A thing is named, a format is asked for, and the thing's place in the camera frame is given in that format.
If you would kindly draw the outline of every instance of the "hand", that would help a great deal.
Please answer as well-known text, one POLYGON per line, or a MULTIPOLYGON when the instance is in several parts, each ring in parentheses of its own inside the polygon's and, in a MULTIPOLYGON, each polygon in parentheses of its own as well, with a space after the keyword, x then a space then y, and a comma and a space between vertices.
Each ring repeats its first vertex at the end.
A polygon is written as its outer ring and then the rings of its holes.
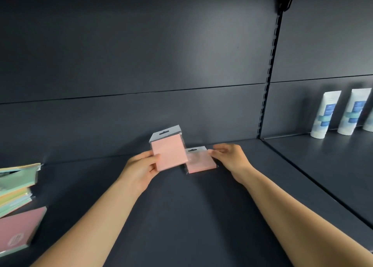
POLYGON ((136 193, 142 194, 159 173, 155 165, 158 158, 159 154, 153 155, 151 150, 133 156, 127 161, 118 181, 124 181, 134 188, 136 193))
POLYGON ((208 152, 212 157, 221 161, 240 184, 244 185, 245 175, 254 170, 241 146, 237 144, 215 144, 214 150, 209 149, 208 152))

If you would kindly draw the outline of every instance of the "person's left arm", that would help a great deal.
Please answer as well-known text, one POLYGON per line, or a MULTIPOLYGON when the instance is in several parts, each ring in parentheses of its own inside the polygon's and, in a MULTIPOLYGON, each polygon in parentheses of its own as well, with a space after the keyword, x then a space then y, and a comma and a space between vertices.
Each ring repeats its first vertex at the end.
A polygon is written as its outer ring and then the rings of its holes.
POLYGON ((31 267, 102 267, 137 198, 158 173, 152 151, 128 160, 118 180, 31 267))

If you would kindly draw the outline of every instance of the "person's left hand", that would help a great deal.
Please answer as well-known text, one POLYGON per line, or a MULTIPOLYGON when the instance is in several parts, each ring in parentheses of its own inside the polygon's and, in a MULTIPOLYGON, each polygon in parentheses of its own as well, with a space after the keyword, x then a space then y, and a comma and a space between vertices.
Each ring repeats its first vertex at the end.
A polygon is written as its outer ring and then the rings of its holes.
POLYGON ((155 162, 159 154, 153 155, 153 151, 146 151, 133 156, 127 161, 118 181, 124 182, 135 189, 139 195, 146 190, 150 181, 159 173, 155 162))

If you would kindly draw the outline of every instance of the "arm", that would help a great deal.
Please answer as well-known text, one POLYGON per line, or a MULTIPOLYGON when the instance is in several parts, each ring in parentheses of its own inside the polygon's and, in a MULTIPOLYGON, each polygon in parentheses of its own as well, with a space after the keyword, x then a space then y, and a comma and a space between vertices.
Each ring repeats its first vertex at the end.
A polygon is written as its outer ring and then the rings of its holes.
POLYGON ((373 266, 373 254, 256 170, 239 145, 209 152, 248 190, 295 267, 373 266))
POLYGON ((31 267, 102 267, 137 198, 158 173, 158 156, 128 160, 118 180, 31 267))

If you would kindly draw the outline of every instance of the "pink sticky note pad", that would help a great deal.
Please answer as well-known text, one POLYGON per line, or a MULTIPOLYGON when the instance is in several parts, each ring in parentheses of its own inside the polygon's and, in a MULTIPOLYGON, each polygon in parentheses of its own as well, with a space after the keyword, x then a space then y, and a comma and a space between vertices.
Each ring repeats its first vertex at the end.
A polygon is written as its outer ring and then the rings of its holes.
POLYGON ((7 250, 27 247, 34 231, 44 217, 47 208, 42 207, 0 219, 0 254, 7 250))
POLYGON ((210 170, 216 168, 216 163, 207 151, 188 153, 187 169, 189 173, 210 170))
POLYGON ((157 170, 163 171, 188 162, 183 141, 179 134, 152 142, 154 155, 160 154, 157 170))

